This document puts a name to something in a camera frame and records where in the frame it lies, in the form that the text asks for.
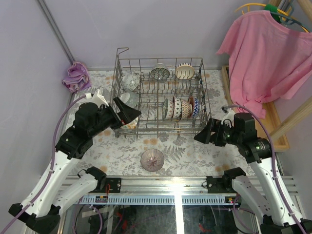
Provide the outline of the yellow floral bowl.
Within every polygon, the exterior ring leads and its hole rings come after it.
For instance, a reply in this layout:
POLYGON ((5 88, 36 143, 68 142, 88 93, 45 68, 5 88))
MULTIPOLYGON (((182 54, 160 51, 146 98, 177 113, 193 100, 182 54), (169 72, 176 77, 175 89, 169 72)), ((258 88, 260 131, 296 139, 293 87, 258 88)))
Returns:
POLYGON ((130 123, 123 125, 123 126, 122 126, 122 129, 134 129, 134 128, 136 128, 137 123, 138 123, 138 117, 136 117, 136 118, 135 118, 133 121, 131 121, 130 123))

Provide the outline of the blue zigzag bowl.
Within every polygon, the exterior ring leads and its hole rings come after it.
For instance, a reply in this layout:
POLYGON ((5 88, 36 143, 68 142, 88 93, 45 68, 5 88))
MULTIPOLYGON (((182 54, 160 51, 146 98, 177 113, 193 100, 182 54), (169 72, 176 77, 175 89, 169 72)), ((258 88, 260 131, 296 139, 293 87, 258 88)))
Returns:
POLYGON ((191 117, 196 118, 200 111, 200 102, 197 98, 193 98, 193 112, 191 117))

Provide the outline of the red diamond patterned bowl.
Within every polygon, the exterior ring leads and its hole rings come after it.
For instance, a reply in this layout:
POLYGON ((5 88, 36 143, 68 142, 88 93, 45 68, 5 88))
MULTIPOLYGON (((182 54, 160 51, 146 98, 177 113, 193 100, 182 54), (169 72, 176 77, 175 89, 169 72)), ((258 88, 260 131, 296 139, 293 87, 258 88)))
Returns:
POLYGON ((192 107, 194 107, 194 97, 193 96, 189 97, 188 102, 191 104, 192 107))

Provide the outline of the green diamond patterned bowl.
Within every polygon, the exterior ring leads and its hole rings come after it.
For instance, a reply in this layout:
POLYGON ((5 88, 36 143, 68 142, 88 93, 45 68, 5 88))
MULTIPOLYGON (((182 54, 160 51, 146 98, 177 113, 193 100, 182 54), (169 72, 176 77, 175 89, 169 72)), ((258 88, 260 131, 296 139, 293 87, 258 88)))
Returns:
POLYGON ((163 120, 169 120, 167 117, 167 112, 168 112, 168 98, 165 99, 162 107, 162 119, 163 120))

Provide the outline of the white bowl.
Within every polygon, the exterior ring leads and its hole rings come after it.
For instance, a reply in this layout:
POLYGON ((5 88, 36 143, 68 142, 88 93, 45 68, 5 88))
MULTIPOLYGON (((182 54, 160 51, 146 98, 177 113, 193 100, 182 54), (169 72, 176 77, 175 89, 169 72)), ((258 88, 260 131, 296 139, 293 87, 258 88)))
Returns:
POLYGON ((174 114, 173 118, 181 120, 182 118, 182 101, 180 98, 173 96, 174 114))
POLYGON ((174 102, 172 100, 168 100, 168 112, 167 112, 168 119, 172 119, 173 115, 174 115, 174 102))

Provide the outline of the purple striped bowl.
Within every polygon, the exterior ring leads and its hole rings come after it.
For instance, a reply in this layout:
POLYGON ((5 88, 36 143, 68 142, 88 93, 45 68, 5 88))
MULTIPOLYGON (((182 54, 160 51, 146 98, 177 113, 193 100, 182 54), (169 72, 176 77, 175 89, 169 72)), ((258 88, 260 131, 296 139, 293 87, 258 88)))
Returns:
POLYGON ((156 172, 164 165, 164 155, 160 150, 149 149, 142 154, 140 162, 146 171, 156 172))

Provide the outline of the black patterned bowl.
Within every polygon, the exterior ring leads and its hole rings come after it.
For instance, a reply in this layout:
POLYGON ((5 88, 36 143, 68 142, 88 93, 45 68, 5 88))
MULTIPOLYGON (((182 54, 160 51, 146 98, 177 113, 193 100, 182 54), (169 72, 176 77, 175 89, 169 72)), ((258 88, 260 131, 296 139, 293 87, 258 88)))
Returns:
POLYGON ((152 68, 150 76, 157 80, 163 80, 170 76, 170 71, 166 65, 163 63, 158 63, 152 68))

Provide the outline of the cream bowl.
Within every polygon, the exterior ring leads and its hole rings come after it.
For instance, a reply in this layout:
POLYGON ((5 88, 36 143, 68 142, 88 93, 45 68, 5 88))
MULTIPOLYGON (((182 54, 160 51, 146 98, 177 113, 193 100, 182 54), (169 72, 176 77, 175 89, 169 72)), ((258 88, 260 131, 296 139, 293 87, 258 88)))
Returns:
POLYGON ((175 70, 175 76, 178 79, 191 79, 195 74, 194 68, 189 63, 181 63, 175 70))

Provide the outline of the grey dotted bowl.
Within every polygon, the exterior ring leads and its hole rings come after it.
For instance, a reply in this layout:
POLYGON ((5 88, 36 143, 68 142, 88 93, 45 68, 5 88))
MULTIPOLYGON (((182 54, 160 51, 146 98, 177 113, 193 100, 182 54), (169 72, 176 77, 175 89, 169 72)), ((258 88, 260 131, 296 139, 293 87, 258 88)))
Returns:
POLYGON ((123 93, 119 98, 123 103, 131 108, 135 108, 139 102, 139 95, 134 92, 123 93))

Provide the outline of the brown lattice patterned bowl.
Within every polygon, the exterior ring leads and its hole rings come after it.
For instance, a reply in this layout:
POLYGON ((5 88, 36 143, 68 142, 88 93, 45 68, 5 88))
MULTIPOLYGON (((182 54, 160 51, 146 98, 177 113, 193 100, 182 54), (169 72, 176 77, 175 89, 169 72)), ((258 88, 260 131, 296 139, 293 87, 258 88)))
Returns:
POLYGON ((181 113, 181 119, 188 119, 191 115, 191 105, 188 101, 182 99, 182 113, 181 113))

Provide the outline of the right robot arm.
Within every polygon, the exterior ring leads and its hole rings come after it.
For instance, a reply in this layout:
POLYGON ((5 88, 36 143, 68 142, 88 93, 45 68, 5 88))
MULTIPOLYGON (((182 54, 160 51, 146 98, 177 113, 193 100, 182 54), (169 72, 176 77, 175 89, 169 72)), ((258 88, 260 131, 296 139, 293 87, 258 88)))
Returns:
POLYGON ((234 125, 210 118, 203 130, 194 139, 204 144, 224 147, 227 144, 238 148, 239 153, 253 169, 263 189, 261 194, 237 167, 225 170, 222 186, 227 192, 236 192, 252 209, 260 222, 263 234, 310 234, 311 220, 305 219, 293 203, 282 179, 275 153, 269 141, 260 138, 255 128, 255 119, 249 113, 234 115, 234 125))

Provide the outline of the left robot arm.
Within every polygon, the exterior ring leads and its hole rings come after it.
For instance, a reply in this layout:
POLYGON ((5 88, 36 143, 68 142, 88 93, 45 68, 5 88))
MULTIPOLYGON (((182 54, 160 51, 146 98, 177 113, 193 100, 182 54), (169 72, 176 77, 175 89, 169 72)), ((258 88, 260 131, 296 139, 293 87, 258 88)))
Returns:
POLYGON ((73 125, 59 140, 53 140, 49 166, 38 184, 21 203, 12 204, 9 214, 39 234, 49 234, 59 223, 61 215, 85 194, 106 189, 106 173, 94 166, 85 170, 83 176, 61 194, 58 193, 71 170, 93 146, 93 138, 107 128, 118 129, 134 121, 141 111, 129 107, 120 98, 113 101, 115 111, 104 97, 95 96, 81 104, 75 112, 73 125))

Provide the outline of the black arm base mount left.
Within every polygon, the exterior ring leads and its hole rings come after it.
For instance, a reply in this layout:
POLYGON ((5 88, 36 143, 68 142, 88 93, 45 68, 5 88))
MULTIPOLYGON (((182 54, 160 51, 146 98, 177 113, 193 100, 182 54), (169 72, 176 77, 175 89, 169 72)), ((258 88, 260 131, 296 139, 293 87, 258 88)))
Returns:
POLYGON ((121 178, 107 178, 104 185, 104 191, 108 194, 119 194, 121 191, 121 178))

